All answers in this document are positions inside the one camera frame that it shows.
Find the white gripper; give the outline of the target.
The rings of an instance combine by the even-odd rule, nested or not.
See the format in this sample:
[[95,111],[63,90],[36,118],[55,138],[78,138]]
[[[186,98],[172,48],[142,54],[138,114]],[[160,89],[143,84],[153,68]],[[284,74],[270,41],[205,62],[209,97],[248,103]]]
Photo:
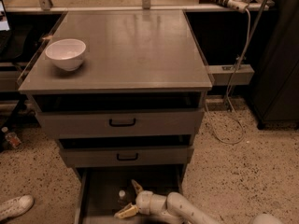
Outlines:
[[131,180],[135,193],[138,194],[135,204],[128,203],[114,217],[124,219],[135,216],[138,212],[143,215],[163,217],[167,214],[167,198],[163,195],[154,194],[144,190],[134,179]]

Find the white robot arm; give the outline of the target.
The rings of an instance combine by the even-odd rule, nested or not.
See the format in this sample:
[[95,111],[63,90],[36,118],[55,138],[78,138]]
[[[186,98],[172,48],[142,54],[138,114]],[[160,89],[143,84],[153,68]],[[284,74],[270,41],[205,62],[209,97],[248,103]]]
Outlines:
[[167,196],[163,196],[144,190],[134,179],[131,182],[136,193],[135,204],[128,203],[117,212],[114,217],[118,219],[142,214],[157,217],[159,221],[167,224],[181,224],[184,220],[190,224],[220,224],[178,192],[170,192]]

